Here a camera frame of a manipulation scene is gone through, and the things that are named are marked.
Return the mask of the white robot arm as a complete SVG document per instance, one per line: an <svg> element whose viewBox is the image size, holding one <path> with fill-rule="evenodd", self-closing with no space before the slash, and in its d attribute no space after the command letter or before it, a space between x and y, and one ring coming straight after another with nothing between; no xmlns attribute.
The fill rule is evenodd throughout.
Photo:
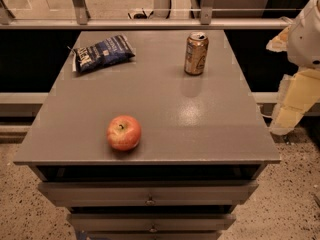
<svg viewBox="0 0 320 240"><path fill-rule="evenodd" d="M298 66L293 75L284 75L269 130L286 135L320 99L320 0L309 0L303 10L271 39L266 49L286 52L288 61Z"/></svg>

